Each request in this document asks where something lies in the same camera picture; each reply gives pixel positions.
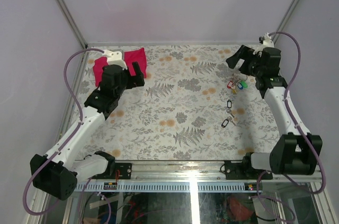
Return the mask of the large metal keyring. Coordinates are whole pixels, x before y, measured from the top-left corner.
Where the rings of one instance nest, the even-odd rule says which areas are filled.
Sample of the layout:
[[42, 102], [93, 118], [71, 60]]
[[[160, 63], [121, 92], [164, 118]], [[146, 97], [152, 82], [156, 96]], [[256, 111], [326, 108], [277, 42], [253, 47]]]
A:
[[231, 75], [231, 81], [234, 84], [238, 84], [241, 81], [245, 81], [246, 82], [247, 80], [248, 80], [248, 76], [244, 75], [242, 73], [232, 73], [232, 75]]

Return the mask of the key with blue tag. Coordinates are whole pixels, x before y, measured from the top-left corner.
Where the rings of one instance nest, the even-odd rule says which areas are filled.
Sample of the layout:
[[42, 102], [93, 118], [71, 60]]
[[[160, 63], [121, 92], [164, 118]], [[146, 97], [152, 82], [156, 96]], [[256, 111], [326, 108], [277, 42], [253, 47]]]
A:
[[242, 90], [242, 89], [243, 89], [243, 86], [242, 86], [241, 83], [238, 83], [238, 84], [237, 84], [237, 87], [238, 87], [239, 90]]

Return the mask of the green key tag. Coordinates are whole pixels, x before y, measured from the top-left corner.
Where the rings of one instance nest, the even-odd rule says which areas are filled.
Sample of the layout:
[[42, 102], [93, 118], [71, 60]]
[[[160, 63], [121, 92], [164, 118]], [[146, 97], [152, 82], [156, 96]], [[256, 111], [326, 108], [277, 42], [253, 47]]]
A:
[[248, 85], [245, 82], [241, 82], [240, 84], [242, 85], [243, 88], [248, 88]]

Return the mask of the key with red tag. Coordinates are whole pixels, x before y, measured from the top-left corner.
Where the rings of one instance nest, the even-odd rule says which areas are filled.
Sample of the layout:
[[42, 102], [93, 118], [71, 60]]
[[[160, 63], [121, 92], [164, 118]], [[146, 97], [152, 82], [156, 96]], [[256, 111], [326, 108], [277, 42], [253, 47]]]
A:
[[236, 84], [233, 81], [230, 80], [228, 82], [228, 84], [227, 84], [227, 88], [235, 90], [236, 89]]

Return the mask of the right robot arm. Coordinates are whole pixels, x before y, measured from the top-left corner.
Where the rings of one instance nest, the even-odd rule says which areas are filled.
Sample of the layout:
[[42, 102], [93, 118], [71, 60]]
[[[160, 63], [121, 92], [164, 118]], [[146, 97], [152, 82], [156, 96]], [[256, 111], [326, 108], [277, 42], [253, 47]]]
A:
[[281, 51], [264, 47], [261, 51], [242, 45], [227, 58], [234, 69], [243, 60], [239, 72], [253, 76], [256, 88], [269, 106], [278, 127], [280, 138], [270, 153], [249, 153], [243, 158], [242, 174], [255, 178], [260, 171], [283, 175], [311, 175], [314, 173], [323, 142], [302, 123], [291, 101], [286, 80], [280, 76]]

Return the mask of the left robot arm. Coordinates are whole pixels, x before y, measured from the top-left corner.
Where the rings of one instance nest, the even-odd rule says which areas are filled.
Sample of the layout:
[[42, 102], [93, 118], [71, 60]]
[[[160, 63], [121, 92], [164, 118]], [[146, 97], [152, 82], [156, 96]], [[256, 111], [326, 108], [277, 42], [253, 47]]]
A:
[[101, 150], [85, 160], [75, 159], [90, 136], [118, 107], [123, 92], [144, 86], [139, 64], [135, 61], [132, 66], [135, 75], [119, 65], [105, 66], [99, 87], [85, 101], [78, 120], [43, 156], [33, 156], [30, 168], [35, 188], [63, 201], [78, 183], [94, 176], [108, 179], [116, 174], [115, 158]]

